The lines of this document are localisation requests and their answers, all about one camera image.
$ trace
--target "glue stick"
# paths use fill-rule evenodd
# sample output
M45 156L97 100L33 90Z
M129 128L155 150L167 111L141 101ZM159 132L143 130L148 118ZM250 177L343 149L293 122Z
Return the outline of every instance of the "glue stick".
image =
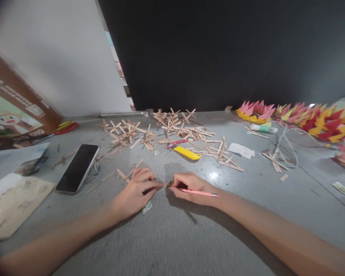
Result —
M270 128L270 127L259 126L259 125L250 125L250 129L251 130L259 130L259 131L263 131L263 132L270 132L273 134L275 134L278 131L277 128Z

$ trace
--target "cardboard box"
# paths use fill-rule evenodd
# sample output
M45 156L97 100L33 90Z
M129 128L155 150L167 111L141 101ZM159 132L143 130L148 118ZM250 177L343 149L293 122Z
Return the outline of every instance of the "cardboard box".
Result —
M0 142L56 132L59 116L0 57Z

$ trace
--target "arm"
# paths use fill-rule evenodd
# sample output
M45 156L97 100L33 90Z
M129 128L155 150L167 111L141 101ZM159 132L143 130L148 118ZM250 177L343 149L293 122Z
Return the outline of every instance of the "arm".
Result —
M181 183L220 197L182 192L177 188ZM212 186L192 172L175 174L171 190L176 197L215 207L231 216L298 275L345 275L345 252L265 208Z
M147 168L135 170L129 184L111 203L2 257L0 275L50 275L86 241L143 209L163 186L155 179Z

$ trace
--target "pink pencil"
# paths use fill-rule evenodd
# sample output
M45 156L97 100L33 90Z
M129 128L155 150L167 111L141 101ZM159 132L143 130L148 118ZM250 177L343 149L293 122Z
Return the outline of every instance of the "pink pencil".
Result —
M190 189L183 189L183 188L179 188L179 190L181 190L182 192L189 192L191 194L200 194L203 196L211 196L211 197L219 197L219 194L214 194L214 193L209 193L209 192L201 192L201 191L195 191L195 190L190 190Z

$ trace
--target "human hand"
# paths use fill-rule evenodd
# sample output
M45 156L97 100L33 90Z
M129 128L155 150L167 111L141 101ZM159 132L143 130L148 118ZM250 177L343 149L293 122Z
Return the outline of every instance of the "human hand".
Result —
M181 187L182 183L188 186L188 189L191 189L191 190L209 192L209 193L215 193L215 194L218 194L220 191L219 188L211 185L207 181L198 177L195 173L183 172L183 173L174 174L173 183L171 187L169 188L170 190L173 191L176 197L186 199L200 205L208 205L208 206L214 206L214 204L217 202L217 198L214 198L214 197L191 194L191 193L183 192L179 190L179 187Z
M117 218L117 222L142 210L157 190L164 186L155 180L153 171L148 168L134 170L128 185L111 203L111 212Z

